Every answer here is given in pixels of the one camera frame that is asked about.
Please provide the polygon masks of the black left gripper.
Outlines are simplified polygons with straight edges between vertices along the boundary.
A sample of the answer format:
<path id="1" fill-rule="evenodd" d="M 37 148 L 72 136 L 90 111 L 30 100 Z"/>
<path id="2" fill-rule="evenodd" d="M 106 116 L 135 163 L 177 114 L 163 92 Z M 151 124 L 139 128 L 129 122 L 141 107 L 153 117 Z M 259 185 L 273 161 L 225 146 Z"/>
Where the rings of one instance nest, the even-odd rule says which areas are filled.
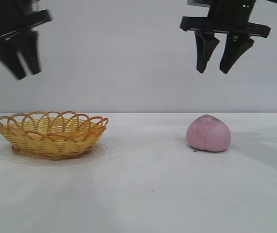
<path id="1" fill-rule="evenodd" d="M 0 0 L 0 62 L 17 80 L 27 76 L 17 55 L 20 50 L 31 73 L 41 72 L 38 32 L 28 29 L 50 21 L 49 10 L 40 10 L 37 0 Z M 12 37 L 25 30 L 22 37 Z"/>

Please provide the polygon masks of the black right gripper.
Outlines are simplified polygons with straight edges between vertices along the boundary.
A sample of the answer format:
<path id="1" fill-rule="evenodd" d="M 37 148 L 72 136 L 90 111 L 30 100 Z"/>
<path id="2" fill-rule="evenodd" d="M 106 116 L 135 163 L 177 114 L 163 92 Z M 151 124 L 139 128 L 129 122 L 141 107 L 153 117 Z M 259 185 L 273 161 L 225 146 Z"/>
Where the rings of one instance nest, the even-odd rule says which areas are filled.
<path id="1" fill-rule="evenodd" d="M 249 22 L 254 0 L 189 0 L 188 5 L 208 7 L 206 17 L 182 17 L 180 29 L 195 31 L 197 47 L 196 69 L 203 73 L 215 48 L 220 43 L 214 33 L 226 33 L 225 49 L 220 70 L 227 74 L 254 40 L 250 36 L 267 38 L 271 28 Z"/>

